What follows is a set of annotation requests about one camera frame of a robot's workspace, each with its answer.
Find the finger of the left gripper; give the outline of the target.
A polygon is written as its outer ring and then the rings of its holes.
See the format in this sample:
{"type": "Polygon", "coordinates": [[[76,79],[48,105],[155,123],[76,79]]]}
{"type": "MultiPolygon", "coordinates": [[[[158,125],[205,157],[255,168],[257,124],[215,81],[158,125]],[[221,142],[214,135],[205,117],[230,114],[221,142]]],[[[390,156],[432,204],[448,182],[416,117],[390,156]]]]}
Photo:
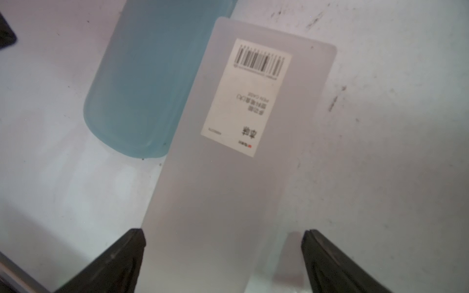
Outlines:
{"type": "Polygon", "coordinates": [[[14,45],[17,42],[17,36],[3,17],[0,14],[0,49],[5,49],[14,45]]]}

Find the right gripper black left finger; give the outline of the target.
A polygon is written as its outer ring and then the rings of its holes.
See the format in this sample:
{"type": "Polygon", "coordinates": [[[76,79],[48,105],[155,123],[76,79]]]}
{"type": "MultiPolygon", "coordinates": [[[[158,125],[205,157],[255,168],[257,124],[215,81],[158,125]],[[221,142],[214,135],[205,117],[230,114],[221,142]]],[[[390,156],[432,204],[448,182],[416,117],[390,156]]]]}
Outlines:
{"type": "Polygon", "coordinates": [[[128,230],[58,293],[133,293],[138,282],[146,240],[140,228],[128,230]]]}

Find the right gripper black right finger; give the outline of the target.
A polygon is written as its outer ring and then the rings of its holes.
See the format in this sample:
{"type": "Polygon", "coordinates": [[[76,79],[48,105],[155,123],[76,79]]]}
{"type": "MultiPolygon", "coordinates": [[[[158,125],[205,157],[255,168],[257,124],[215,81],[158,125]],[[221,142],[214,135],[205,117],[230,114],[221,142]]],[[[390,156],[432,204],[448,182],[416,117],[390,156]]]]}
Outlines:
{"type": "Polygon", "coordinates": [[[318,230],[305,231],[301,250],[314,293],[391,293],[318,230]]]}

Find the clear frosted pencil case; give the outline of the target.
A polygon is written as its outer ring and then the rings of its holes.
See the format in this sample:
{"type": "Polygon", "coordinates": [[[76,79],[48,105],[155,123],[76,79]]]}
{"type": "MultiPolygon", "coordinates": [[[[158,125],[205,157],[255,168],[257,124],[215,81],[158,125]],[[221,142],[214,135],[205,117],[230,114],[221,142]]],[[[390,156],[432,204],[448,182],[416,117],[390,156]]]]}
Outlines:
{"type": "Polygon", "coordinates": [[[242,293],[334,45],[217,19],[142,229],[138,293],[242,293]]]}

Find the teal pencil case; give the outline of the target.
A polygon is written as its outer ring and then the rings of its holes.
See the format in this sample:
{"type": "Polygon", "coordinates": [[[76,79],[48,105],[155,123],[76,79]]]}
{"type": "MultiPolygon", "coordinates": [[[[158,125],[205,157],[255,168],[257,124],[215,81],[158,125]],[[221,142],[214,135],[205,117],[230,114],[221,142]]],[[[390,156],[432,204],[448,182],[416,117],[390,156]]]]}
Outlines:
{"type": "Polygon", "coordinates": [[[168,153],[215,22],[235,1],[127,1],[84,103],[91,133],[138,159],[168,153]]]}

